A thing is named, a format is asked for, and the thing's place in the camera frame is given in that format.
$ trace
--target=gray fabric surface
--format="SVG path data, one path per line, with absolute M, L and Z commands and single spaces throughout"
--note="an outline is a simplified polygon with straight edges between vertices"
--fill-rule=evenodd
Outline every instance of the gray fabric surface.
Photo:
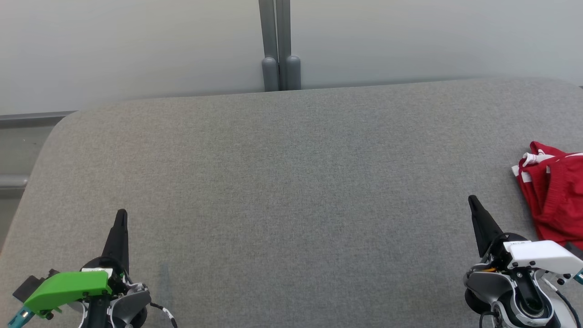
M 477 327 L 467 197 L 534 238 L 510 166 L 532 140 L 583 150 L 582 107 L 565 82 L 478 79 L 74 113 L 46 141 L 0 256 L 0 319 L 28 275 L 98 256 L 126 208 L 131 276 L 180 327 Z M 567 295 L 583 312 L 581 288 Z M 78 322 L 65 309 L 44 327 Z

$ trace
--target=gray wall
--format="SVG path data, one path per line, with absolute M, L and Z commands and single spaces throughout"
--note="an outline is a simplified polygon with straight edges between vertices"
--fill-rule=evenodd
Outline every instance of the gray wall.
M 291 0 L 302 88 L 474 76 L 583 85 L 581 0 Z
M 2 0 L 0 115 L 263 91 L 257 0 Z

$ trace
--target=white label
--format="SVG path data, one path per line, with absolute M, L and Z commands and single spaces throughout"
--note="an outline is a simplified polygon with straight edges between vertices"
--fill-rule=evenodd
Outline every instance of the white label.
M 518 245 L 518 244 L 526 244 L 532 243 L 530 240 L 520 240 L 518 242 L 504 242 L 504 248 L 506 248 L 506 252 L 510 252 L 510 246 Z
M 88 272 L 88 271 L 105 271 L 107 272 L 107 278 L 111 278 L 111 275 L 113 274 L 113 269 L 112 268 L 82 268 L 81 272 Z

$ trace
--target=red cloth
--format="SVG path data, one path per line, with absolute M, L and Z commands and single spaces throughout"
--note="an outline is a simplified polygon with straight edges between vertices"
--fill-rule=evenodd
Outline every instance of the red cloth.
M 536 141 L 531 151 L 512 171 L 539 238 L 583 249 L 583 153 L 565 153 Z

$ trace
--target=teal connector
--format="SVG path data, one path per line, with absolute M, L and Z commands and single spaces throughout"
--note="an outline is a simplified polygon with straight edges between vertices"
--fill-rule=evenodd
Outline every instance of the teal connector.
M 583 285 L 583 270 L 579 271 L 579 273 L 576 274 L 575 277 L 573 277 L 573 279 L 575 279 L 576 282 L 578 282 L 581 285 Z
M 18 311 L 18 314 L 15 315 L 12 320 L 10 320 L 8 323 L 8 328 L 22 328 L 30 321 L 30 319 L 33 318 L 33 316 L 34 312 L 32 312 L 32 310 L 26 306 L 23 306 L 20 311 Z

